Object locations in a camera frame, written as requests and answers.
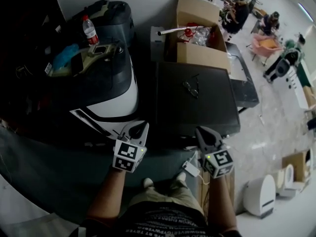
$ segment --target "white cabinet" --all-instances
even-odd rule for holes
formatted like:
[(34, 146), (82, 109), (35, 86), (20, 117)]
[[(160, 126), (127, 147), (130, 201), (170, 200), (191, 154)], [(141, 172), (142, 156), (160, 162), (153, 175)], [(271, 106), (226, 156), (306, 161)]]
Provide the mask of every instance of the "white cabinet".
[(302, 109), (308, 109), (303, 87), (293, 67), (285, 76), (275, 79), (273, 87), (279, 94), (288, 120), (295, 119), (302, 113)]

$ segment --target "blue cloth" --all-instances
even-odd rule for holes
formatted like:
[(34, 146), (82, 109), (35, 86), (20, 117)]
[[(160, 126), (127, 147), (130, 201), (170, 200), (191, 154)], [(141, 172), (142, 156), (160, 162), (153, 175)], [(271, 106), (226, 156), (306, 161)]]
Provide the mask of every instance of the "blue cloth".
[(57, 54), (53, 60), (53, 68), (54, 70), (58, 70), (64, 66), (77, 54), (79, 50), (79, 46), (77, 44), (72, 44), (66, 46), (64, 50)]

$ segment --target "charger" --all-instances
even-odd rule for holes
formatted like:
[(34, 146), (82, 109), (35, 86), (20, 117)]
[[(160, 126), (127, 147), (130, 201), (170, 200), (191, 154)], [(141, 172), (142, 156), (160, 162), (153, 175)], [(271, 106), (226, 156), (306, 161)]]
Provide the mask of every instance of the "charger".
[(188, 161), (186, 161), (182, 167), (194, 177), (197, 177), (200, 174), (200, 170)]

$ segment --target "glasses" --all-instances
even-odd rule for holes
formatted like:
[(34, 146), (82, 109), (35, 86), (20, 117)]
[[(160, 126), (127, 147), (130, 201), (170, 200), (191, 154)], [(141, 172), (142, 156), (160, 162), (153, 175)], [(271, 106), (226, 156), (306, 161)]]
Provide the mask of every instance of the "glasses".
[(193, 89), (188, 81), (184, 81), (182, 83), (182, 85), (188, 90), (188, 92), (196, 99), (198, 99), (198, 94), (199, 94), (199, 85), (198, 85), (198, 78), (197, 78), (197, 76), (198, 75), (192, 77), (192, 78), (196, 78), (197, 89)]

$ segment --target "desk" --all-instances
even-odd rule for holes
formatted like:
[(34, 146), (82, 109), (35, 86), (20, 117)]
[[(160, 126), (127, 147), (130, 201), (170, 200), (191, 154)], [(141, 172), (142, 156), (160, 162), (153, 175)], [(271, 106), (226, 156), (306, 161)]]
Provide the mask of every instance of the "desk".
[(252, 28), (251, 34), (252, 33), (257, 34), (257, 33), (259, 33), (260, 30), (263, 31), (262, 27), (260, 26), (260, 22), (261, 22), (261, 20), (257, 20), (256, 24)]
[[(184, 82), (198, 92), (198, 97), (188, 92)], [(234, 92), (225, 69), (157, 63), (155, 98), (152, 124), (160, 134), (193, 137), (200, 125), (223, 136), (240, 131)]]
[(226, 42), (226, 47), (228, 53), (238, 57), (247, 78), (247, 81), (231, 79), (236, 105), (237, 107), (242, 107), (239, 111), (239, 113), (241, 113), (247, 108), (253, 108), (258, 105), (259, 97), (245, 60), (243, 59), (238, 47), (229, 42)]

